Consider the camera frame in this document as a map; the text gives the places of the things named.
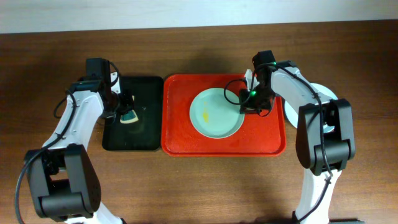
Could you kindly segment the green yellow sponge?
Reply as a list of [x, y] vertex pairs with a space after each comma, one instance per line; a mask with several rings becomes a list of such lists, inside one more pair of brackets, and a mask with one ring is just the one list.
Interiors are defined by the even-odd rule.
[[139, 120], [135, 110], [134, 110], [134, 100], [135, 96], [132, 95], [130, 99], [126, 102], [124, 109], [121, 112], [120, 123], [121, 124], [131, 124]]

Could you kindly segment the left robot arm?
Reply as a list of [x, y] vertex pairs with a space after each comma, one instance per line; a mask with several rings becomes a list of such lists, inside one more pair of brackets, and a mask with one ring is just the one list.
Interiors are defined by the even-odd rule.
[[66, 104], [59, 123], [37, 150], [30, 150], [18, 177], [27, 177], [35, 212], [40, 218], [64, 223], [124, 223], [101, 201], [98, 176], [87, 154], [98, 119], [121, 124], [138, 120], [134, 97], [121, 89], [113, 62], [86, 60], [86, 74], [72, 83], [62, 100]]

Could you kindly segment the light blue plate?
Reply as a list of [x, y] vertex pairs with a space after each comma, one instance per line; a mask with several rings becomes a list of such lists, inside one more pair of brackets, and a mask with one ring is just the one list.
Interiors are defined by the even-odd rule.
[[[323, 93], [326, 96], [329, 96], [333, 100], [337, 100], [338, 97], [327, 87], [317, 84], [317, 83], [311, 83], [313, 87], [315, 87], [317, 90], [319, 90], [321, 93]], [[298, 114], [297, 112], [291, 107], [289, 103], [287, 103], [285, 100], [283, 100], [283, 106], [284, 106], [284, 115], [289, 121], [289, 123], [294, 127], [297, 128], [297, 123], [298, 123]], [[329, 126], [327, 124], [324, 124], [324, 132], [329, 133], [334, 130], [334, 126]]]

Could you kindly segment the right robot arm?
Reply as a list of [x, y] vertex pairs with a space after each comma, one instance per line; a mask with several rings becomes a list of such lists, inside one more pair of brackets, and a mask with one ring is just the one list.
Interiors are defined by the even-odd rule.
[[329, 223], [336, 182], [356, 152], [352, 107], [323, 94], [293, 61], [278, 62], [271, 50], [258, 52], [252, 63], [242, 79], [248, 87], [239, 92], [240, 112], [269, 116], [280, 96], [298, 115], [295, 148], [304, 177], [292, 223]]

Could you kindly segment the light green plate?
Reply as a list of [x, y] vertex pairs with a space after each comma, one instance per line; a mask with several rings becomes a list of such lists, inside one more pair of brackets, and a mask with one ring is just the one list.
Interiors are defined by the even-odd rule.
[[206, 89], [194, 97], [189, 117], [193, 127], [203, 136], [223, 139], [236, 133], [244, 123], [245, 115], [239, 112], [240, 106], [226, 100], [238, 100], [232, 91], [223, 88]]

